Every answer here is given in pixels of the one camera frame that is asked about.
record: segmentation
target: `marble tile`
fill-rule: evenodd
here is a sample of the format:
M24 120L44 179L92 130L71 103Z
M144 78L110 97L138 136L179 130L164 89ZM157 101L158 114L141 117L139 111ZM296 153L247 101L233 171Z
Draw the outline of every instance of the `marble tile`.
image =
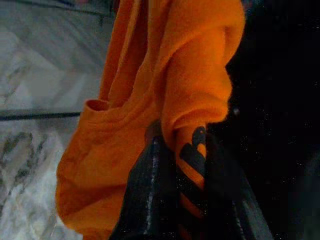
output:
M81 12L16 2L0 9L0 110L80 112L97 97L112 17L100 25Z
M56 216L56 169L78 119L0 122L0 239L81 240Z
M110 15L112 0L89 0L87 3L79 3L76 0L26 0L26 2L56 6L70 10L87 11L91 13Z

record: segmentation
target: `dark background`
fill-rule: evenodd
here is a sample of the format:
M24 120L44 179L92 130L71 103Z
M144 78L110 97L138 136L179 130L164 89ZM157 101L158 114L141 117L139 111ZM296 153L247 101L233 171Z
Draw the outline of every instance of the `dark background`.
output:
M210 128L240 161L276 240L302 231L304 221L292 220L297 185L320 153L318 9L309 0L264 0L251 9L227 66L230 115Z

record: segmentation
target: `orange fabric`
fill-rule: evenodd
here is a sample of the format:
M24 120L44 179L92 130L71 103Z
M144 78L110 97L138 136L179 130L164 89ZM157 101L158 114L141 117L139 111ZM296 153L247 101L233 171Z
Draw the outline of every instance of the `orange fabric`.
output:
M57 169L56 208L66 226L84 239L108 238L152 122L160 119L178 153L196 127L226 117L225 65L243 27L240 0L120 1L99 98L85 103Z

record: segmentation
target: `white marble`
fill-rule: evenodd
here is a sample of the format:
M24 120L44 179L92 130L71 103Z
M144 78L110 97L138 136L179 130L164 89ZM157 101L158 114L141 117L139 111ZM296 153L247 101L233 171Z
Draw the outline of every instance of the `white marble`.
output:
M56 216L56 169L77 118L0 122L0 240L81 240Z
M100 25L98 15L14 1L0 9L0 110L80 112L97 97L112 17Z

